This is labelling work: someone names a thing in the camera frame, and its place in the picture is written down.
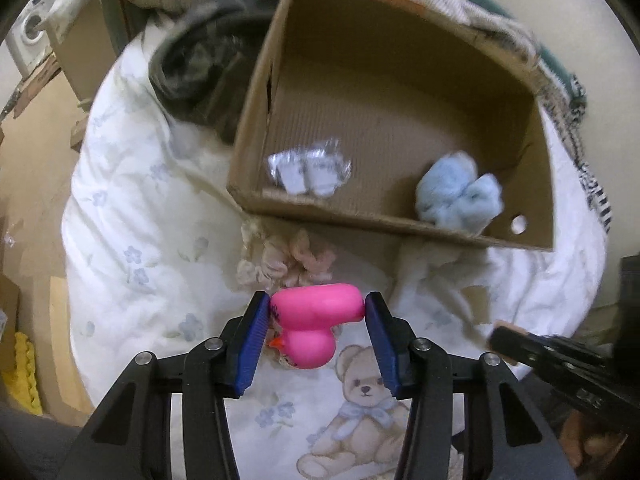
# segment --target teddy bear print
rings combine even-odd
[[[345,403],[297,463],[308,480],[321,480],[370,462],[398,460],[408,408],[391,396],[372,347],[347,346],[336,363]]]

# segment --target pink rubber duck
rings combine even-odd
[[[271,297],[271,313],[282,332],[269,346],[296,368],[318,368],[335,353],[331,327],[361,321],[364,300],[355,286],[345,283],[285,288]]]

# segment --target orange beak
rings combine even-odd
[[[284,340],[282,339],[282,336],[279,335],[277,337],[274,337],[271,341],[269,341],[267,346],[269,348],[278,349],[280,352],[282,352],[282,350],[284,349]]]

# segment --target teddy bear face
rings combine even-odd
[[[342,391],[345,399],[366,408],[391,397],[382,382],[373,348],[362,350],[352,359],[344,374]]]

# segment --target round hole in box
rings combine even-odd
[[[511,232],[515,235],[521,235],[527,230],[527,217],[524,215],[517,215],[511,220]]]

